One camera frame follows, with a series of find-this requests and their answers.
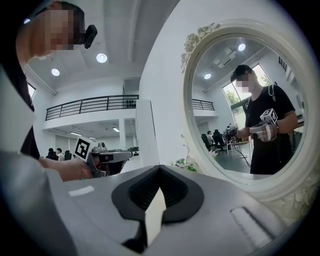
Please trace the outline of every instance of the person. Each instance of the person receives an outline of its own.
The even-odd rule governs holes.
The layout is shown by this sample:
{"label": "person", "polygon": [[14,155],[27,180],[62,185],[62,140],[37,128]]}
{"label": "person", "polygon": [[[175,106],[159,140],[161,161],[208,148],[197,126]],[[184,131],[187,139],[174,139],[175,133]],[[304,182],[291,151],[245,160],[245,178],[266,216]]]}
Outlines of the person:
{"label": "person", "polygon": [[58,156],[58,161],[65,160],[65,155],[62,153],[62,149],[60,147],[58,147],[55,152],[56,152],[56,155]]}
{"label": "person", "polygon": [[240,138],[251,135],[250,128],[261,122],[265,110],[273,109],[278,116],[276,125],[268,124],[261,132],[253,133],[251,174],[273,175],[283,168],[293,153],[289,134],[298,127],[298,119],[290,99],[277,85],[261,86],[257,75],[247,65],[239,65],[231,76],[231,82],[243,92],[251,93],[245,104],[245,127],[238,131]]}
{"label": "person", "polygon": [[[23,68],[33,58],[47,56],[56,50],[72,49],[84,34],[84,24],[83,10],[65,1],[51,3],[26,24],[21,19],[12,22],[5,44],[8,57],[1,63],[16,91],[32,111],[35,109]],[[57,170],[63,181],[92,177],[86,163],[80,159],[55,161],[40,157],[33,127],[20,151],[37,159],[44,168]]]}
{"label": "person", "polygon": [[208,130],[208,132],[206,133],[206,138],[208,140],[209,145],[212,146],[212,144],[214,143],[214,138],[212,137],[212,132],[210,130]]}

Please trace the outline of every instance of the white ornate mirror frame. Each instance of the white ornate mirror frame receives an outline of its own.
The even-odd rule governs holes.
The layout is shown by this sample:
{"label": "white ornate mirror frame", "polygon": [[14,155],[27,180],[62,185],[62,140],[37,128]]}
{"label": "white ornate mirror frame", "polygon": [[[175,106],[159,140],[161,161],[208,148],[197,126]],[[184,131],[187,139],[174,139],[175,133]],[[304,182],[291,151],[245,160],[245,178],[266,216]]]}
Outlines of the white ornate mirror frame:
{"label": "white ornate mirror frame", "polygon": [[[279,33],[276,28],[249,19],[229,19],[199,28],[190,34],[182,54],[182,76],[179,89],[183,102],[182,124],[190,156],[199,172],[229,181],[278,213],[288,224],[298,220],[309,209],[319,188],[320,178],[320,75],[319,66],[307,41],[292,31]],[[301,143],[290,162],[275,175],[249,180],[232,176],[210,156],[203,144],[192,111],[192,82],[197,64],[213,44],[244,37],[269,47],[290,66],[305,100],[305,125]]]}

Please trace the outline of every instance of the black cable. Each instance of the black cable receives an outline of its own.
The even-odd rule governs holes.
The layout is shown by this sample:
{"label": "black cable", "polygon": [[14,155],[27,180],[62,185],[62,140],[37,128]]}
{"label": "black cable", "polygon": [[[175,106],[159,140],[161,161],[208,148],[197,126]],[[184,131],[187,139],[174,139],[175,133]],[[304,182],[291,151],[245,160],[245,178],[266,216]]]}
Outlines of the black cable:
{"label": "black cable", "polygon": [[239,151],[239,150],[236,148],[235,141],[233,141],[233,146],[234,146],[234,149],[243,156],[243,158],[244,158],[246,164],[249,166],[249,168],[251,168],[251,165],[248,163],[248,161],[247,161],[247,159],[245,158],[244,154],[242,154],[242,152]]}

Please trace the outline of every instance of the gray floor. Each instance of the gray floor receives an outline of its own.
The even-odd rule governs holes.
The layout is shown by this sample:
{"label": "gray floor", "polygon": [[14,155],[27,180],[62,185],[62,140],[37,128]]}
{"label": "gray floor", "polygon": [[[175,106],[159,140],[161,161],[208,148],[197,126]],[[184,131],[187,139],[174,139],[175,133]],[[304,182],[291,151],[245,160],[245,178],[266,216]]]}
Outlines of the gray floor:
{"label": "gray floor", "polygon": [[[250,158],[249,143],[236,146],[238,150],[239,150],[239,147],[242,154],[244,156],[247,156],[246,160],[250,164],[251,158]],[[232,151],[229,150],[229,153],[221,152],[219,155],[216,156],[215,160],[218,162],[219,165],[222,166],[222,168],[226,170],[247,173],[247,174],[250,173],[250,167],[247,165],[246,160],[242,157],[242,155],[235,150],[234,145],[232,145]]]}

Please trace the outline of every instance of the dark hair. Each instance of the dark hair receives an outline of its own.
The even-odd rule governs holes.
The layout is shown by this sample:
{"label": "dark hair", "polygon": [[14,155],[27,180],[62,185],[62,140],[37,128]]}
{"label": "dark hair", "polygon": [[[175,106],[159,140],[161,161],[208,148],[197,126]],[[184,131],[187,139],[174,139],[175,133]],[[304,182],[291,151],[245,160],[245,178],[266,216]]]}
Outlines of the dark hair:
{"label": "dark hair", "polygon": [[246,73],[246,71],[248,71],[249,74],[251,74],[253,70],[248,65],[243,64],[243,65],[237,66],[231,75],[230,82],[232,83],[233,81],[243,76]]}
{"label": "dark hair", "polygon": [[[67,1],[59,2],[63,10],[73,11],[73,42],[72,45],[78,45],[82,41],[85,35],[85,12],[77,5],[69,3]],[[46,11],[48,7],[43,8],[37,12],[35,16]]]}

